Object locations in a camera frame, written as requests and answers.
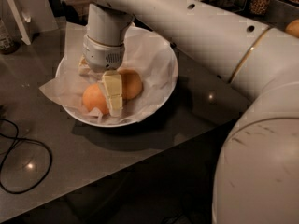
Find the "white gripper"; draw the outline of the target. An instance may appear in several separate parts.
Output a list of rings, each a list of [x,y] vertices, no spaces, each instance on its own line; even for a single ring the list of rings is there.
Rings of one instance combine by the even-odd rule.
[[[112,117],[119,117],[122,113],[122,79],[116,70],[122,64],[124,52],[124,45],[108,46],[92,40],[87,35],[83,37],[83,56],[78,63],[78,73],[88,76],[92,71],[106,71],[99,81],[99,87],[106,98]]]

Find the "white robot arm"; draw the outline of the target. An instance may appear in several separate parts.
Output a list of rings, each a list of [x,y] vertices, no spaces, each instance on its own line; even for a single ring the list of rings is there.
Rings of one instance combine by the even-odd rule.
[[[252,101],[222,146],[213,224],[299,224],[299,46],[196,0],[92,0],[127,12]]]

